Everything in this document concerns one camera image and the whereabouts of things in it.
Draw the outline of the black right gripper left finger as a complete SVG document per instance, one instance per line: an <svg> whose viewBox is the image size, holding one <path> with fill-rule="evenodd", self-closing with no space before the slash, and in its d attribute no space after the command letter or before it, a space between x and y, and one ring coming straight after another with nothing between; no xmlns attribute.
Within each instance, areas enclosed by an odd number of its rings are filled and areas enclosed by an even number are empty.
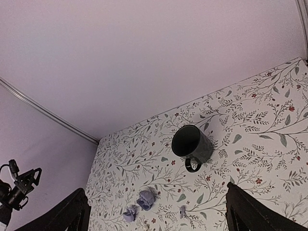
<svg viewBox="0 0 308 231"><path fill-rule="evenodd" d="M78 188L50 211L18 228L19 231L87 231L91 206Z"/></svg>

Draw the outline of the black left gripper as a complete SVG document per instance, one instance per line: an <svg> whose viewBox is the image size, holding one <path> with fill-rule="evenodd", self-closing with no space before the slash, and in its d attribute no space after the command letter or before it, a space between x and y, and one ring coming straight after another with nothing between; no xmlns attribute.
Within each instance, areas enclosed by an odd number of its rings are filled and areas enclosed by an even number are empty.
<svg viewBox="0 0 308 231"><path fill-rule="evenodd" d="M29 170L17 177L12 189L10 184L0 181L0 203L11 209L21 210L27 203L28 186L34 184L39 185L42 169L36 168Z"/></svg>

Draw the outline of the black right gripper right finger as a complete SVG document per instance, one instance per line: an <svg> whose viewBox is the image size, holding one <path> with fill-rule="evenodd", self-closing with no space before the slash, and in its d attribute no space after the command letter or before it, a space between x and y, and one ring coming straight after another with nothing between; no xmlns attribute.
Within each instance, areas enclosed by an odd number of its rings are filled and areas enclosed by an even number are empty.
<svg viewBox="0 0 308 231"><path fill-rule="evenodd" d="M306 231L307 228L267 208L237 185L229 182L226 220L230 231Z"/></svg>

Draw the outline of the light purple round earbud case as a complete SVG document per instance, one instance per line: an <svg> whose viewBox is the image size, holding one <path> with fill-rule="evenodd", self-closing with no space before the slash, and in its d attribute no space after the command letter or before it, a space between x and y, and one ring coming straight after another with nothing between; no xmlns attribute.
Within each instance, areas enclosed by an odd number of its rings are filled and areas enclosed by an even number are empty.
<svg viewBox="0 0 308 231"><path fill-rule="evenodd" d="M137 214L137 207L135 205L129 206L126 208L126 211L123 212L123 219L128 223L132 223L136 219L136 214Z"/></svg>

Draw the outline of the light purple stem earbud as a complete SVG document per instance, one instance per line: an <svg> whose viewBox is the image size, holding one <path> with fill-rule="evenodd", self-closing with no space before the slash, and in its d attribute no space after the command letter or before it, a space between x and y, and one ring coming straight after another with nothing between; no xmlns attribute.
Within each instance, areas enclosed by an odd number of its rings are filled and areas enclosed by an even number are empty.
<svg viewBox="0 0 308 231"><path fill-rule="evenodd" d="M179 207L180 219L183 219L186 216L186 206L182 205Z"/></svg>

